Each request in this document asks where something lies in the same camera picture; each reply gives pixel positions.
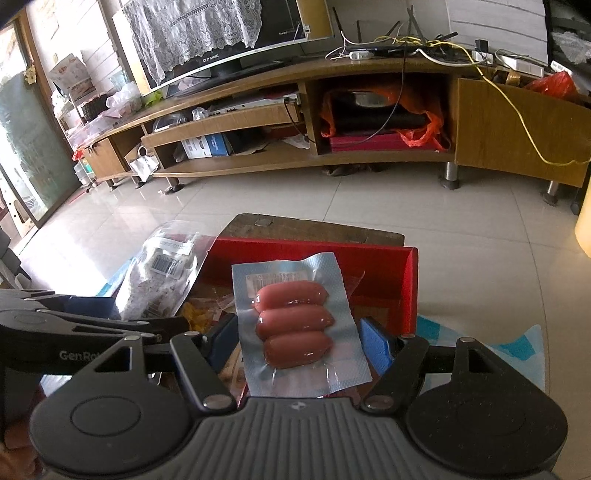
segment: metal cabinet leg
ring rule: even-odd
[[[113,180],[107,180],[107,185],[109,186],[110,191],[115,190],[119,186],[115,185],[115,182]]]
[[[180,183],[178,181],[178,178],[176,178],[176,177],[166,177],[166,180],[168,181],[168,184],[170,185],[170,187],[168,187],[164,191],[165,195],[169,195],[171,193],[177,193],[179,190],[182,190],[184,188],[184,184]]]
[[[442,187],[448,190],[457,190],[460,188],[460,181],[457,179],[457,165],[449,161],[445,165],[445,176],[439,180]]]
[[[577,195],[575,195],[574,200],[570,204],[570,211],[573,212],[576,216],[579,216],[581,213],[581,208],[583,207],[583,201],[585,200],[585,195],[587,195],[587,188],[589,187],[589,177],[591,176],[591,165],[587,167],[587,174],[585,175],[585,180],[583,182],[583,186],[577,190]]]
[[[542,194],[542,198],[548,205],[552,205],[553,207],[556,206],[558,203],[558,198],[556,198],[556,193],[558,193],[558,187],[560,183],[555,180],[552,180],[548,185],[548,189]]]

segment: lace cloth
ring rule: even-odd
[[[214,48],[240,41],[253,48],[262,26],[261,0],[133,0],[123,12],[158,85],[166,72]]]

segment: wooden tv cabinet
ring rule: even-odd
[[[576,187],[583,184],[587,165],[557,167],[543,163],[529,142],[516,113],[491,85],[480,79],[473,67],[450,68],[426,59],[407,59],[407,73],[435,75],[443,81],[449,110],[447,133],[452,141],[448,153],[431,151],[349,151],[331,153],[320,135],[319,111],[323,93],[339,77],[399,73],[402,59],[352,61],[309,60],[205,90],[184,98],[171,98],[143,109],[123,125],[93,142],[87,155],[99,180],[131,176],[124,160],[132,145],[142,142],[157,155],[161,168],[154,174],[166,177],[172,186],[187,177],[207,177],[284,168],[351,163],[439,161],[447,163],[447,178],[453,183],[457,166],[472,166],[538,177]],[[164,115],[214,100],[254,92],[265,87],[293,85],[301,105],[289,105],[290,114],[305,125],[311,143],[299,150],[283,142],[244,156],[212,157],[175,163],[177,142],[215,132],[240,128],[290,124],[284,105],[257,107],[192,121],[152,133],[154,121]],[[521,111],[539,149],[558,163],[586,161],[591,156],[591,110],[584,106],[544,96],[529,90],[501,85]]]

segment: power strip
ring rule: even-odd
[[[514,59],[512,57],[506,57],[505,55],[499,55],[502,63],[513,70],[516,70],[521,73],[527,73],[529,75],[533,75],[534,77],[543,77],[544,76],[544,68],[536,65],[534,63],[530,63],[528,61]]]
[[[374,52],[369,50],[355,50],[349,53],[351,60],[369,60],[374,57]]]

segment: red box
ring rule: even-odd
[[[437,151],[437,144],[433,139],[422,147],[409,147],[399,133],[376,135],[370,140],[365,137],[330,137],[330,148],[333,152],[347,151],[383,151],[383,150],[430,150]]]
[[[303,260],[334,252],[345,277],[361,278],[349,299],[355,307],[387,309],[387,329],[414,333],[417,325],[418,250],[412,247],[296,242],[219,237],[198,281],[231,286],[232,265],[269,260]]]

